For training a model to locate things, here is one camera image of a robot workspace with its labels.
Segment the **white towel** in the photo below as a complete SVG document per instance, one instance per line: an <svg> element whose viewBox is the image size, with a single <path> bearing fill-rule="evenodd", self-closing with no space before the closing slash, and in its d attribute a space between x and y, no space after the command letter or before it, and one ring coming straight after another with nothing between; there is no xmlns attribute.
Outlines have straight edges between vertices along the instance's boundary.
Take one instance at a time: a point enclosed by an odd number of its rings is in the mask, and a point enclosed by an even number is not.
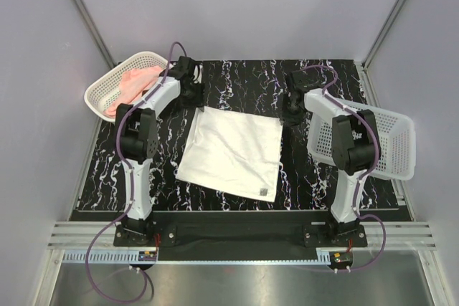
<svg viewBox="0 0 459 306"><path fill-rule="evenodd" d="M283 127L278 118L196 110L176 178L234 196L273 202Z"/></svg>

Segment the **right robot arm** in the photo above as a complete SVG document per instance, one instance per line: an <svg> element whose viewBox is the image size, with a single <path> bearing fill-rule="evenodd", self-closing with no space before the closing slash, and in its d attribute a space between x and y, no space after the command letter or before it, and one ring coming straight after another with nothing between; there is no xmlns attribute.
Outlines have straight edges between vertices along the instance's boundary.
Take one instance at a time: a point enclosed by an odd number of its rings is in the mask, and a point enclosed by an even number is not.
<svg viewBox="0 0 459 306"><path fill-rule="evenodd" d="M328 88L336 83L338 75L331 67L322 69L331 71L333 80L323 88L309 91L299 84L301 70L285 75L287 92L280 120L283 125L296 126L310 112L331 127L331 157L339 178L325 231L330 244L341 246L358 229L361 217L357 201L366 177L377 167L379 136L374 113L357 111L331 96Z"/></svg>

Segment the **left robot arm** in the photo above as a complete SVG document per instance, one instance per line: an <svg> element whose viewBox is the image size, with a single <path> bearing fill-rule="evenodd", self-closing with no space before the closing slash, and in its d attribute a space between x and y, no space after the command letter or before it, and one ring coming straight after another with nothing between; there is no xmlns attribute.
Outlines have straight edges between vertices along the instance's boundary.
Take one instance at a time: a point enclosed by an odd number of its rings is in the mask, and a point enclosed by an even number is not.
<svg viewBox="0 0 459 306"><path fill-rule="evenodd" d="M126 182L126 209L119 219L138 245L150 244L155 229L149 224L152 212L149 171L158 148L157 118L173 101L182 108L204 109L205 84L198 81L199 63L181 56L173 67L159 74L159 81L135 105L120 104L115 117L115 149L120 156Z"/></svg>

